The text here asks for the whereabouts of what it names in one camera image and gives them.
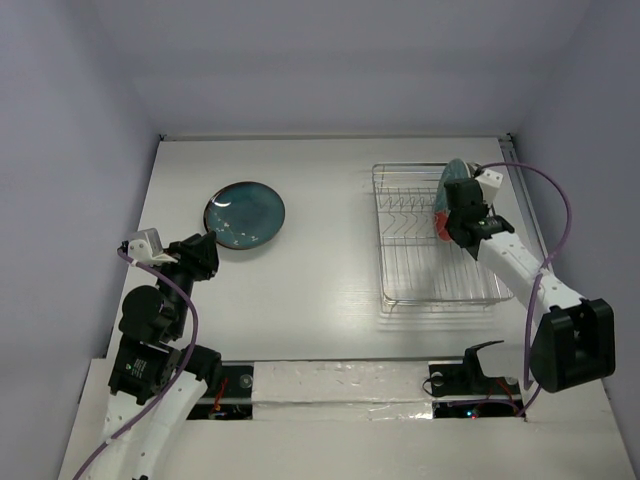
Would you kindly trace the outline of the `dark teal blossom plate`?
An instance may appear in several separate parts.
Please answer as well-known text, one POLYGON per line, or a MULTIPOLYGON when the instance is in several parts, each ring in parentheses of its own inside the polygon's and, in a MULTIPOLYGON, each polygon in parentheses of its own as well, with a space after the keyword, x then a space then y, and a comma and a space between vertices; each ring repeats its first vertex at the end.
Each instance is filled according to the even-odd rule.
POLYGON ((273 240, 285 218, 285 203, 273 188, 241 181, 223 187, 209 199, 203 225, 207 232, 215 233, 222 247, 250 250, 273 240))

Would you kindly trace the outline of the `red teal flower plate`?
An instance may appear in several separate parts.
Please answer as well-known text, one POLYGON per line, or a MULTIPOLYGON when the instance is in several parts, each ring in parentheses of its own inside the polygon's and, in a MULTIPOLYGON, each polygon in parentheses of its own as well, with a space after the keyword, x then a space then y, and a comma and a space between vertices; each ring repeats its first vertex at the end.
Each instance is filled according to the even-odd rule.
POLYGON ((469 165, 459 158, 449 161, 441 174, 434 199, 433 212, 435 232, 437 237, 444 242, 451 241, 451 237, 446 230, 446 223, 449 217, 449 207, 445 183, 453 180, 467 179, 470 176, 471 173, 469 165))

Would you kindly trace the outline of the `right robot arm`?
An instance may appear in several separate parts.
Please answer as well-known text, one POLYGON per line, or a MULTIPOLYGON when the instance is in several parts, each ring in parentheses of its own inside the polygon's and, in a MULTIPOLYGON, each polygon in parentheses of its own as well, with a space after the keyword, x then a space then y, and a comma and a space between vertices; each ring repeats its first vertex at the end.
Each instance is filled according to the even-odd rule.
POLYGON ((514 227, 493 216, 485 186, 475 178, 443 185, 451 240, 494 273, 537 325, 525 334, 525 372, 557 393, 612 375, 616 368, 614 312, 560 281, 529 251, 514 227))

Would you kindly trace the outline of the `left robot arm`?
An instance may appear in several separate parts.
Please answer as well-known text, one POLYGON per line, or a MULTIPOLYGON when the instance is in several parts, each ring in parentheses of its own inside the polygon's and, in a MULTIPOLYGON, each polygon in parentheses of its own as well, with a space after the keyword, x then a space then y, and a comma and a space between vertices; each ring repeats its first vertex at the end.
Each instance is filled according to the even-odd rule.
POLYGON ((199 316, 191 298, 194 284, 218 271, 215 233, 164 246, 156 229, 140 230, 117 254, 156 282, 124 297, 100 444, 77 479, 159 478, 189 413, 221 383, 220 353, 196 343, 199 316))

